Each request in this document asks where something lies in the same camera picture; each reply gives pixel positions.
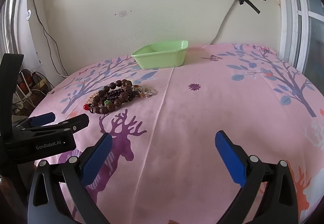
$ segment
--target silver screw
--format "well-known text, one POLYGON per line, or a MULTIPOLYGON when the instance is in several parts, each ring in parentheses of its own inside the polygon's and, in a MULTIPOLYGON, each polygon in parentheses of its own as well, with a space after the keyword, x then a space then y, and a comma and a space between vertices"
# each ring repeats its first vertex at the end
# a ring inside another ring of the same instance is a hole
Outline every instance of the silver screw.
POLYGON ((70 164, 74 164, 78 161, 78 158, 76 156, 72 156, 69 158, 69 163, 70 164))
POLYGON ((40 161, 39 162, 39 166, 44 166, 44 165, 46 165, 46 163, 47 163, 47 161, 46 160, 42 160, 42 161, 40 161))
POLYGON ((288 164, 285 160, 280 161, 281 166, 286 167, 288 164))
POLYGON ((256 163, 257 161, 259 161, 259 158, 257 156, 250 156, 250 161, 256 163))

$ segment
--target purple deer antlers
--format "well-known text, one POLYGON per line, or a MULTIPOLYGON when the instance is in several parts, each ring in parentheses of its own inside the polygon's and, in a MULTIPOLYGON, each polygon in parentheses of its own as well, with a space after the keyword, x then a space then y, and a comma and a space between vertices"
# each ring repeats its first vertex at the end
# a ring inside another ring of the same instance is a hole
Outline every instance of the purple deer antlers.
MULTIPOLYGON (((101 116, 99 118, 99 125, 101 128, 101 133, 106 133, 103 125, 103 119, 105 119, 109 114, 105 114, 104 116, 101 116)), ((120 156, 123 156, 127 161, 132 161, 134 159, 134 153, 131 149, 131 141, 128 139, 128 135, 134 135, 134 136, 140 136, 143 133, 146 133, 147 131, 141 131, 139 132, 139 128, 142 125, 143 122, 139 122, 137 124, 136 116, 132 118, 132 120, 126 124, 127 119, 127 109, 125 109, 124 113, 119 113, 115 116, 116 119, 111 120, 111 131, 109 134, 113 136, 112 139, 112 149, 106 158, 104 164, 102 165, 98 175, 96 176, 95 180, 91 185, 88 185, 86 187, 86 190, 88 191, 89 195, 93 199, 95 203, 97 203, 97 195, 98 192, 103 191, 112 176, 112 174, 116 171, 117 165, 118 165, 118 159, 120 156), (121 131, 119 133, 116 132, 116 129, 121 125, 121 131)), ((61 154, 59 158, 59 163, 66 162, 71 156, 73 155, 81 155, 81 152, 77 149, 69 152, 65 152, 61 154)), ((77 209, 74 207, 72 216, 75 217, 75 214, 77 212, 77 209)))

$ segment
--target green plastic basket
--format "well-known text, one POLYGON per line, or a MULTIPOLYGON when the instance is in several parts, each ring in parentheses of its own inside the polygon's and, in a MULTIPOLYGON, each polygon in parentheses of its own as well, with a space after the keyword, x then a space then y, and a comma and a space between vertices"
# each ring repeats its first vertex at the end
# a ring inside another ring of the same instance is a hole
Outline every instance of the green plastic basket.
POLYGON ((135 51, 132 57, 142 69, 179 67, 183 64, 188 41, 167 41, 147 45, 135 51))

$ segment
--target blue gripper pad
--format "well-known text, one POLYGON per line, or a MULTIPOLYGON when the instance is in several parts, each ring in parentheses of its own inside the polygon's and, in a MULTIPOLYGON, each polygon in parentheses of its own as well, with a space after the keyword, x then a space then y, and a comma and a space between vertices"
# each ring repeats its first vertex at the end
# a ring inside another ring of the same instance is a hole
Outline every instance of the blue gripper pad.
POLYGON ((241 188, 245 185, 246 168, 242 164, 240 158, 233 149, 233 144, 228 142, 227 137, 223 135, 222 131, 216 133, 215 146, 227 167, 233 181, 241 185, 241 188))
POLYGON ((52 123, 53 121, 55 121, 55 114, 49 112, 40 116, 33 117, 30 122, 30 126, 32 127, 43 126, 45 124, 52 123))
POLYGON ((105 133, 104 139, 85 162, 81 173, 81 184, 85 188, 92 184, 112 148, 112 137, 105 133))

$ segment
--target red bead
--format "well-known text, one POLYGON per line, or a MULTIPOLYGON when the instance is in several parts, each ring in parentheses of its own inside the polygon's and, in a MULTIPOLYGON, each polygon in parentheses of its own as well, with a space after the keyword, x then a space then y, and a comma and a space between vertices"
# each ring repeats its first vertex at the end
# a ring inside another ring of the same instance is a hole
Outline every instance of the red bead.
POLYGON ((89 110, 89 104, 83 105, 83 109, 85 109, 86 111, 88 111, 89 110))

